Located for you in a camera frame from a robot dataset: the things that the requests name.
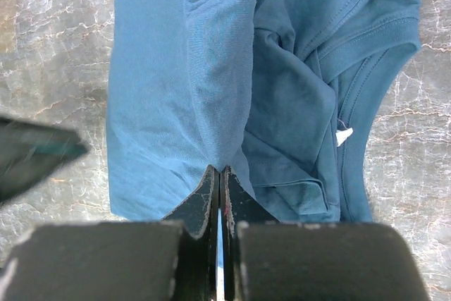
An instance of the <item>folded shirt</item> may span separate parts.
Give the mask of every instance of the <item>folded shirt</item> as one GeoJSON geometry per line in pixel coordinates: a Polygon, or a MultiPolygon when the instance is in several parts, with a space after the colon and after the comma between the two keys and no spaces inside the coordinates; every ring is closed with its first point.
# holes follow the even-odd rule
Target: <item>folded shirt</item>
{"type": "Polygon", "coordinates": [[[113,213],[160,219],[212,164],[281,221],[371,220],[366,140],[420,48],[419,0],[115,0],[115,14],[113,213]]]}

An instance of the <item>fabric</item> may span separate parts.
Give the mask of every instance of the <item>fabric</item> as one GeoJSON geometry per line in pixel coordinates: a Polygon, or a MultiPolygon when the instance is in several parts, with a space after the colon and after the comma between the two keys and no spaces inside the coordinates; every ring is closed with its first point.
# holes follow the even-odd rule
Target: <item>fabric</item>
{"type": "Polygon", "coordinates": [[[228,164],[281,221],[371,220],[366,140],[420,48],[419,0],[116,0],[115,12],[113,213],[160,219],[208,164],[228,164]]]}

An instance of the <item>cracked stone surface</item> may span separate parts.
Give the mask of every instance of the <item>cracked stone surface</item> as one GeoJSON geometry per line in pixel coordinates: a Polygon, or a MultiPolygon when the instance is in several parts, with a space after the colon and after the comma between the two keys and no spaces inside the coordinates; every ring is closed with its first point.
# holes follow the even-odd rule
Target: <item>cracked stone surface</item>
{"type": "MultiPolygon", "coordinates": [[[[451,301],[451,0],[422,0],[423,49],[390,88],[366,151],[376,220],[397,229],[434,301],[451,301]]],[[[0,262],[31,226],[109,212],[106,79],[113,0],[0,0],[0,112],[77,128],[91,154],[0,209],[0,262]]]]}

